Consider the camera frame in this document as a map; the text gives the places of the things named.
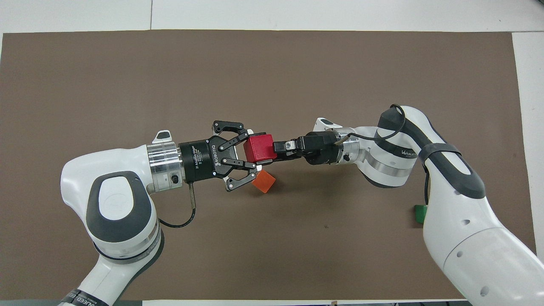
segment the brown mat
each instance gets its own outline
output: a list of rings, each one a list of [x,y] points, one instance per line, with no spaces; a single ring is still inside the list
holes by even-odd
[[[5,34],[0,72],[0,299],[58,299],[96,262],[60,197],[64,163],[149,143],[164,128],[177,142],[208,138],[216,119],[288,140],[316,117],[376,125],[392,103],[417,107],[535,249],[509,33]],[[195,220],[164,229],[162,257],[123,298],[461,297],[414,222],[419,164],[396,189],[372,186],[353,165],[267,170],[278,179],[269,194],[197,182]],[[167,221],[190,214],[186,187],[153,199]]]

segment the cable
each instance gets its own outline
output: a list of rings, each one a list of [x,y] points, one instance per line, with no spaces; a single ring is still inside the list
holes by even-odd
[[[193,218],[195,217],[195,213],[196,213],[196,201],[195,201],[195,191],[193,189],[193,183],[188,183],[189,185],[189,193],[191,195],[191,207],[193,208],[193,213],[191,214],[191,217],[189,218],[189,220],[187,220],[185,223],[183,224],[170,224],[168,222],[165,222],[164,220],[160,219],[159,218],[159,222],[169,228],[182,228],[182,227],[186,227],[187,225],[189,225],[189,223],[191,223],[191,221],[193,220]]]
[[[399,126],[399,128],[394,131],[392,134],[389,134],[387,136],[384,136],[384,137],[368,137],[368,136],[363,136],[363,135],[359,135],[357,133],[348,133],[346,136],[344,136],[342,139],[340,139],[339,141],[335,142],[335,145],[340,145],[342,144],[343,142],[345,142],[346,140],[349,139],[349,137],[351,136],[355,136],[355,137],[359,137],[359,138],[362,138],[362,139],[366,139],[366,140],[373,140],[373,141],[379,141],[379,140],[385,140],[385,139],[389,139],[393,136],[395,136],[396,134],[398,134],[400,132],[400,130],[403,129],[404,127],[404,124],[406,123],[406,114],[404,113],[404,110],[403,108],[398,105],[398,104],[393,104],[391,105],[391,107],[395,107],[397,108],[398,110],[400,110],[400,115],[403,117],[403,123]]]

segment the black cable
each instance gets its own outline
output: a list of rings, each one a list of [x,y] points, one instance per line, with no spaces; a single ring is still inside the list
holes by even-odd
[[[163,225],[166,225],[166,226],[169,227],[169,228],[175,228],[175,229],[177,229],[177,228],[182,228],[182,227],[187,226],[189,223],[191,223],[191,221],[192,221],[193,218],[195,217],[195,212],[196,212],[196,207],[193,208],[193,213],[191,214],[191,217],[189,218],[189,220],[187,220],[185,223],[180,224],[180,225],[177,225],[177,224],[170,224],[170,223],[165,222],[164,220],[162,220],[162,219],[160,219],[160,218],[159,218],[159,222],[160,222],[161,224],[163,224]]]
[[[373,140],[373,141],[379,141],[379,140],[385,140],[385,139],[389,139],[393,136],[395,136],[396,134],[398,134],[404,127],[404,124],[406,123],[406,114],[404,113],[404,110],[403,108],[398,105],[398,104],[392,104],[391,107],[395,107],[397,108],[398,110],[400,110],[400,115],[403,117],[403,123],[398,127],[398,129],[396,131],[394,131],[392,134],[389,134],[387,136],[384,136],[384,137],[368,137],[368,136],[363,136],[363,135],[359,135],[357,133],[348,133],[346,136],[344,136],[342,139],[340,139],[339,141],[335,142],[335,145],[340,145],[341,143],[345,142],[346,140],[349,139],[349,137],[351,136],[355,136],[355,137],[359,137],[359,138],[362,138],[362,139],[366,139],[366,140]]]

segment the black strap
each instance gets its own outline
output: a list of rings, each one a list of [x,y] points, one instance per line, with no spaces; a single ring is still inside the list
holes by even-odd
[[[423,164],[423,170],[425,171],[425,205],[429,204],[429,171],[427,170],[427,167],[425,167],[425,161],[431,154],[436,152],[453,152],[461,155],[461,152],[459,152],[454,145],[449,143],[430,143],[421,148],[417,157]]]
[[[449,143],[429,143],[421,148],[417,155],[419,160],[425,165],[425,161],[429,156],[436,152],[453,152],[461,155],[461,152],[452,144]]]
[[[70,291],[61,302],[70,303],[75,306],[109,306],[101,299],[79,289]]]

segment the white floor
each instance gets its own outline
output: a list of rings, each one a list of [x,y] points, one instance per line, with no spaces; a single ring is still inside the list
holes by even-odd
[[[0,0],[0,33],[148,29],[525,32],[512,39],[536,248],[544,261],[544,5],[537,0]]]

